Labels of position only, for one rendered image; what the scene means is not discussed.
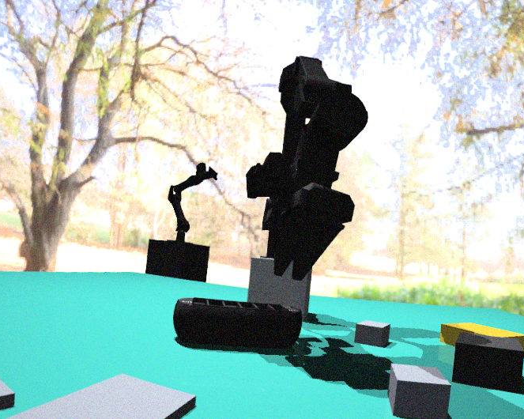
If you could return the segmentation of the yellow flat block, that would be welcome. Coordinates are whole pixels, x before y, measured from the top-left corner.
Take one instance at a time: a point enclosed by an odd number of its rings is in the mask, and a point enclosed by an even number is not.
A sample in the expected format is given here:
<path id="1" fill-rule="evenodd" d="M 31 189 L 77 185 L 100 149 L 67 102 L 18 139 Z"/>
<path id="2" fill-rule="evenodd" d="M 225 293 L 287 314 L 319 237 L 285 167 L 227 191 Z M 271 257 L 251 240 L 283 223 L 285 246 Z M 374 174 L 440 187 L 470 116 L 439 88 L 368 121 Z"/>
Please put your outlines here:
<path id="1" fill-rule="evenodd" d="M 473 323 L 445 323 L 441 324 L 440 342 L 455 347 L 458 336 L 462 333 L 489 335 L 495 337 L 514 338 L 518 339 L 522 348 L 524 349 L 524 334 L 518 334 L 506 330 L 496 329 L 492 327 L 482 326 Z"/>

